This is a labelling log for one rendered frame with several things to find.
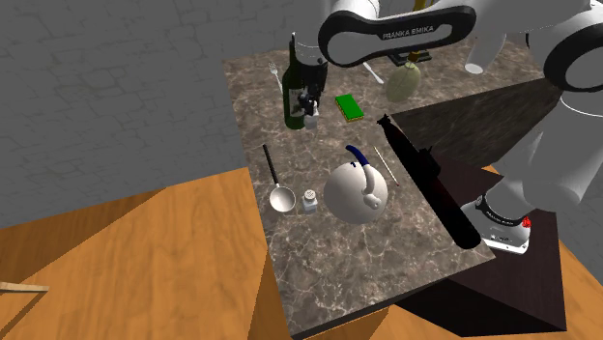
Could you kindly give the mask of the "white bowl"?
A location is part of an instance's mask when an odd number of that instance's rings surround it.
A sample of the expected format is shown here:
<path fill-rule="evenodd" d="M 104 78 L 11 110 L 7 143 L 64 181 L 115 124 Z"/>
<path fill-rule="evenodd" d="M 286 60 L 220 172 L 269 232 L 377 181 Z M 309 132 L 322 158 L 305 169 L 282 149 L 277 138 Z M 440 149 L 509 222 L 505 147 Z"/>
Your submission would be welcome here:
<path fill-rule="evenodd" d="M 324 202 L 329 211 L 340 220 L 364 224 L 377 219 L 388 202 L 388 186 L 379 171 L 368 165 L 374 186 L 369 198 L 364 190 L 367 180 L 359 162 L 347 162 L 335 168 L 325 183 Z"/>

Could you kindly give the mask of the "dark robot stand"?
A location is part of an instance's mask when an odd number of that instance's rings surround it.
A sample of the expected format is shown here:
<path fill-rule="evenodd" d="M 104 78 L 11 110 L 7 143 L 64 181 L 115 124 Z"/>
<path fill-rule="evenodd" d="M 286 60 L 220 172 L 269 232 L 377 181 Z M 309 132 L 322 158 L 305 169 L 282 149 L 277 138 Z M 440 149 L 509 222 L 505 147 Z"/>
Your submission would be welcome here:
<path fill-rule="evenodd" d="M 430 147 L 439 176 L 458 204 L 496 184 L 486 171 L 553 108 L 560 89 L 540 78 L 406 112 L 393 121 L 419 148 Z M 496 251 L 399 301 L 399 307 L 463 337 L 566 329 L 557 219 L 534 211 L 523 255 Z"/>

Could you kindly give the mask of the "white fork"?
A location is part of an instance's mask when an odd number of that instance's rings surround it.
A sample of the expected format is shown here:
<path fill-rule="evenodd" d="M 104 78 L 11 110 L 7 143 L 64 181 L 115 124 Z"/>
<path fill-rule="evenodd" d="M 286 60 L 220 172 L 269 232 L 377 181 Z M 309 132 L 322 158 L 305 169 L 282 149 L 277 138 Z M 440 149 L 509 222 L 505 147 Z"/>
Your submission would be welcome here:
<path fill-rule="evenodd" d="M 281 82 L 281 79 L 279 77 L 278 69 L 277 69 L 275 63 L 274 62 L 269 62 L 269 68 L 270 68 L 271 74 L 275 77 L 275 79 L 277 81 L 280 93 L 283 93 L 282 82 Z"/>

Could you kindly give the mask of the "yellow figure on black base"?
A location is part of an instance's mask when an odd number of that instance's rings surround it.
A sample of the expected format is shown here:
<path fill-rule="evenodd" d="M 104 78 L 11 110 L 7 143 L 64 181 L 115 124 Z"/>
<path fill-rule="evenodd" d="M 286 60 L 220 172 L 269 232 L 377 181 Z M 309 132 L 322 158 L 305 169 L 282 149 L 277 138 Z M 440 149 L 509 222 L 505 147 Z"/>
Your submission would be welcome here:
<path fill-rule="evenodd" d="M 434 0 L 414 0 L 415 3 L 412 7 L 412 12 L 422 10 L 424 8 L 430 7 L 434 4 Z M 408 61 L 414 63 L 422 63 L 426 61 L 430 61 L 432 56 L 427 50 L 420 50 L 414 52 L 405 52 L 405 53 L 396 53 L 388 56 L 390 61 L 396 66 L 403 66 Z"/>

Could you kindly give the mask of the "green sponge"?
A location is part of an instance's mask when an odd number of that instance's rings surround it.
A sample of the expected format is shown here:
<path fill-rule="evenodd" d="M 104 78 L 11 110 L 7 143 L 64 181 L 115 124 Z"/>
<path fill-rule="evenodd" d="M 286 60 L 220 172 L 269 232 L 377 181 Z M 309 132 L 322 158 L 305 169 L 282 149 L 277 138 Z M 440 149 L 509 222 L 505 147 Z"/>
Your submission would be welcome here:
<path fill-rule="evenodd" d="M 334 101 L 346 122 L 350 123 L 364 118 L 363 111 L 351 94 L 337 96 Z"/>

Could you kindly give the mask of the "white plastic spoon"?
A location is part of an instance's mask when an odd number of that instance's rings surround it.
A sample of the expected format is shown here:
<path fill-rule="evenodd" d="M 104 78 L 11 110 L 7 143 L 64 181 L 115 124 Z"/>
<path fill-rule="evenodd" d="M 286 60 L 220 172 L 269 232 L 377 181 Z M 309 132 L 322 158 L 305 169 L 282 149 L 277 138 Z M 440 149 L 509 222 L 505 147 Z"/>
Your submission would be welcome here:
<path fill-rule="evenodd" d="M 367 71 L 370 72 L 370 74 L 374 77 L 374 79 L 381 85 L 385 84 L 385 81 L 376 73 L 373 71 L 373 69 L 371 68 L 371 66 L 369 64 L 367 64 L 366 62 L 362 63 L 363 66 L 366 68 Z"/>

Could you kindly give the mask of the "green wine bottle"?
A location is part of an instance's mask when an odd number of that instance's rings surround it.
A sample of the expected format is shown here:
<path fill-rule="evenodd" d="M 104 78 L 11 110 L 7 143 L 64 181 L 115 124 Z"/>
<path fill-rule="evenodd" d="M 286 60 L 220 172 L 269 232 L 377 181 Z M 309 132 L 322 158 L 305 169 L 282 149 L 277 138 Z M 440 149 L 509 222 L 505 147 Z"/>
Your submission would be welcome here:
<path fill-rule="evenodd" d="M 289 66 L 282 77 L 284 122 L 289 129 L 304 128 L 304 111 L 299 101 L 304 88 L 301 63 L 296 56 L 296 34 L 293 33 L 289 41 Z"/>

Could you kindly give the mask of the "pale green melon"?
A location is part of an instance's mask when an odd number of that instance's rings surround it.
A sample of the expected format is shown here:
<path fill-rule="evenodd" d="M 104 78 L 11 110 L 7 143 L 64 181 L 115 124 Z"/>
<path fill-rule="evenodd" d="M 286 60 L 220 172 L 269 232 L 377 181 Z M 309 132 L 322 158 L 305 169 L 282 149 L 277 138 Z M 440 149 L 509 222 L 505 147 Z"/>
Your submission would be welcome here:
<path fill-rule="evenodd" d="M 421 73 L 415 63 L 407 62 L 398 67 L 386 83 L 386 98 L 391 102 L 408 99 L 418 88 Z"/>

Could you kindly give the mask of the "thin pale stick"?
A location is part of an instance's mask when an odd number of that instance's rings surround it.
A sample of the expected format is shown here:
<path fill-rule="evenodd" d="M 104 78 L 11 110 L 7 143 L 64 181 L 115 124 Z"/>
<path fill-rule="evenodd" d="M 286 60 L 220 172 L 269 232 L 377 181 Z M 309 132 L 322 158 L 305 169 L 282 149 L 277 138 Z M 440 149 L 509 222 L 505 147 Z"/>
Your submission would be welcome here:
<path fill-rule="evenodd" d="M 390 167 L 388 166 L 387 162 L 385 161 L 384 157 L 382 156 L 382 154 L 380 153 L 380 151 L 378 150 L 378 148 L 376 146 L 373 146 L 373 149 L 375 151 L 375 153 L 378 155 L 380 161 L 383 163 L 383 165 L 385 166 L 389 176 L 391 177 L 391 179 L 393 180 L 393 182 L 395 183 L 396 186 L 400 186 L 400 183 L 397 181 L 397 179 L 395 178 L 393 172 L 391 171 Z"/>

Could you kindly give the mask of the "black submarine model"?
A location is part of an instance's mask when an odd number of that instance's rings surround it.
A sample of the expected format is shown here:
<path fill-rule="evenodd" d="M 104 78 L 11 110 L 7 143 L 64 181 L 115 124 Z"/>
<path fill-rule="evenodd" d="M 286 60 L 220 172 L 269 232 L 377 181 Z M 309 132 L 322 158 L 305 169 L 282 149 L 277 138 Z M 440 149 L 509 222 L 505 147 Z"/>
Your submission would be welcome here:
<path fill-rule="evenodd" d="M 438 178 L 441 167 L 430 149 L 418 150 L 387 114 L 377 124 L 382 127 L 390 147 L 454 242 L 463 249 L 480 245 L 480 234 Z"/>

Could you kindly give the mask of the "wooden furniture edge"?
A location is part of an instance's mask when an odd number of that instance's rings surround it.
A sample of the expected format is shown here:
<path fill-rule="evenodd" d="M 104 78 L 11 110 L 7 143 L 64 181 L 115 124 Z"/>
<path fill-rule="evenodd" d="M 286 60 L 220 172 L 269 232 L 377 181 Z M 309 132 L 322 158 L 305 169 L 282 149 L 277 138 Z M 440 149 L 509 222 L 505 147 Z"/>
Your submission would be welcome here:
<path fill-rule="evenodd" d="M 0 281 L 0 293 L 45 293 L 48 286 Z"/>

